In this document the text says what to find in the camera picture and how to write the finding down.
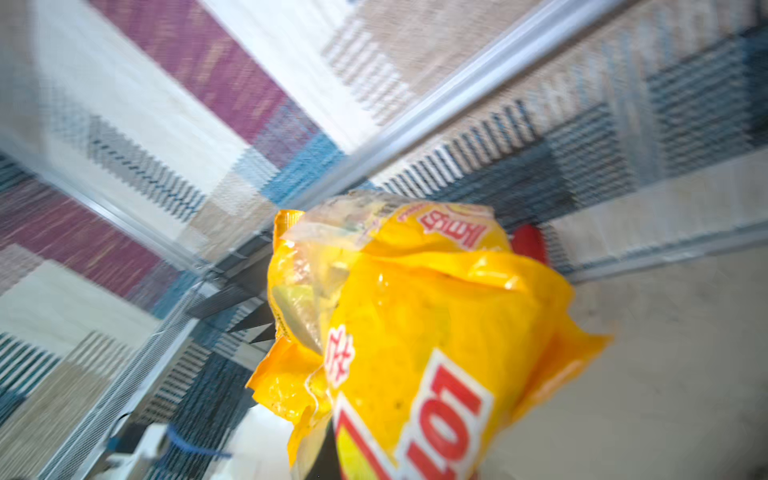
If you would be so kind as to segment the blue checkered paper bag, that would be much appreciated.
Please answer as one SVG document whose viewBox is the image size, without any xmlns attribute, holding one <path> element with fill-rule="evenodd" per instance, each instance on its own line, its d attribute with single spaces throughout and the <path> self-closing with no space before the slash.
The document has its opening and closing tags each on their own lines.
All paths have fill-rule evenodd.
<svg viewBox="0 0 768 480">
<path fill-rule="evenodd" d="M 217 447 L 191 443 L 168 424 L 152 424 L 138 445 L 99 461 L 87 479 L 290 479 L 290 422 L 261 405 L 246 411 Z"/>
</svg>

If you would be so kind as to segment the yellow snack bag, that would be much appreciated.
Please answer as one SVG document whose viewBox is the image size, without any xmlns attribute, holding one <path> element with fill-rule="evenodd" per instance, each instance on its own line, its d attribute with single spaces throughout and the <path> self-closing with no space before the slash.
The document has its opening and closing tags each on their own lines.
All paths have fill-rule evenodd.
<svg viewBox="0 0 768 480">
<path fill-rule="evenodd" d="M 472 479 L 506 428 L 610 337 L 573 288 L 515 254 L 485 205 L 356 190 L 274 219 L 276 338 L 248 381 L 288 421 L 290 473 L 332 421 L 342 479 Z"/>
</svg>

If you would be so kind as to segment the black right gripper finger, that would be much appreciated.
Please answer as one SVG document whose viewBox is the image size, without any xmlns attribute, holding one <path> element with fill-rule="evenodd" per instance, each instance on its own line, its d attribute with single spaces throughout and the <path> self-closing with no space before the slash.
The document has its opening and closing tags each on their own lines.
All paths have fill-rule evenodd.
<svg viewBox="0 0 768 480">
<path fill-rule="evenodd" d="M 302 478 L 341 480 L 333 424 L 328 419 L 305 438 L 302 446 Z"/>
</svg>

